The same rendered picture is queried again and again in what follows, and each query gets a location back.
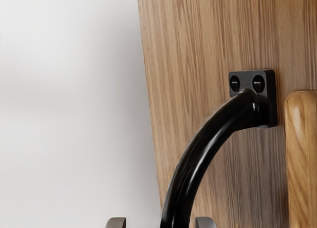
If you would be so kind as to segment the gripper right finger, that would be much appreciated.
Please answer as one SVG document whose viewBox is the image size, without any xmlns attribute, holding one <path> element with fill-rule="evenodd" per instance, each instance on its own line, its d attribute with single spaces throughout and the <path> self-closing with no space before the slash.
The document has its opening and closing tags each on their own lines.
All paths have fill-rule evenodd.
<svg viewBox="0 0 317 228">
<path fill-rule="evenodd" d="M 214 228 L 214 220 L 210 217 L 196 217 L 195 228 Z"/>
</svg>

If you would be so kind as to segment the wooden cabinet with black handle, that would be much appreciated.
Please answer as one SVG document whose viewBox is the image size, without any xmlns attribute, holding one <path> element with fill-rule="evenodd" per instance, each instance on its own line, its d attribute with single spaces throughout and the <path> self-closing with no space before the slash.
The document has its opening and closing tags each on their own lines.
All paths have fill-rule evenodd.
<svg viewBox="0 0 317 228">
<path fill-rule="evenodd" d="M 317 0 L 138 0 L 159 197 L 188 143 L 229 100 L 232 71 L 275 71 L 278 126 L 235 132 L 199 186 L 190 219 L 289 228 L 284 102 L 317 90 Z"/>
</svg>

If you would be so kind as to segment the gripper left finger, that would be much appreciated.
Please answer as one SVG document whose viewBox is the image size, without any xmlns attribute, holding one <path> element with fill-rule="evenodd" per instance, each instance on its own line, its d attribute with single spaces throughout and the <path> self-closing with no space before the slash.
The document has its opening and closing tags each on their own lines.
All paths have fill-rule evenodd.
<svg viewBox="0 0 317 228">
<path fill-rule="evenodd" d="M 113 217 L 106 223 L 106 228 L 126 228 L 125 217 Z"/>
</svg>

